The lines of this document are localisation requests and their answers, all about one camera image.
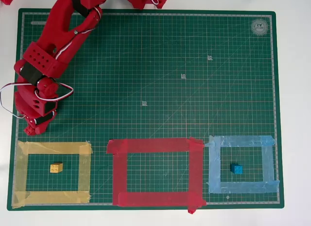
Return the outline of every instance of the blue cube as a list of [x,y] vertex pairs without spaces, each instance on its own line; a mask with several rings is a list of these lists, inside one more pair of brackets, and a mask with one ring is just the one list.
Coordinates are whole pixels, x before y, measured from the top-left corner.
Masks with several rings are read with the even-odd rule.
[[231,164],[231,171],[234,174],[243,174],[243,166],[239,164]]

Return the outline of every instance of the white table surface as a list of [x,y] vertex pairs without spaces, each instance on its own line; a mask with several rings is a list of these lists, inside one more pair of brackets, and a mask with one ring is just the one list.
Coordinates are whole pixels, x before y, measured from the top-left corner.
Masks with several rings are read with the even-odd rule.
[[[19,8],[51,8],[56,0],[0,5],[0,86],[14,81]],[[104,8],[131,8],[108,0]],[[12,117],[0,109],[0,224],[58,225],[311,225],[311,0],[168,0],[163,9],[275,11],[284,173],[284,209],[7,211]],[[13,89],[3,93],[12,109]]]

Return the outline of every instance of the yellow cube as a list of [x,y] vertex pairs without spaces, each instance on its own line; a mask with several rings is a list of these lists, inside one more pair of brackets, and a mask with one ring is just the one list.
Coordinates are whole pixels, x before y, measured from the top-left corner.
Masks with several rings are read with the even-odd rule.
[[63,163],[51,164],[50,173],[60,173],[63,170]]

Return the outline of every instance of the green cutting mat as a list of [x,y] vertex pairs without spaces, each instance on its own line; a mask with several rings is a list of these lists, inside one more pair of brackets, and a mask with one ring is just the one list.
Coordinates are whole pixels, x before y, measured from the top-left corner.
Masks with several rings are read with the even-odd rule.
[[[49,14],[21,9],[17,59],[36,41]],[[73,15],[71,27],[83,21]],[[211,208],[284,206],[281,133],[273,12],[105,10],[60,82],[75,93],[60,102],[46,133],[28,137],[24,120],[13,118],[8,209],[17,140],[90,141],[89,204],[27,205],[29,209],[122,209],[112,206],[109,139],[271,135],[278,193],[209,194],[208,148],[204,154],[203,198]],[[221,149],[221,181],[262,181],[261,150]],[[53,162],[64,171],[49,174]],[[243,164],[244,174],[229,171]],[[27,190],[78,188],[77,155],[29,155]],[[130,154],[128,191],[187,191],[188,153]]]

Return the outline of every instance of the cutting mat logo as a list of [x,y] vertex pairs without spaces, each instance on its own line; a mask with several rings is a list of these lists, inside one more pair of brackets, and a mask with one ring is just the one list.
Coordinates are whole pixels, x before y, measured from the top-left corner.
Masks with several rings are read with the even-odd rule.
[[256,19],[252,23],[252,31],[256,35],[266,35],[268,31],[268,24],[263,19]]

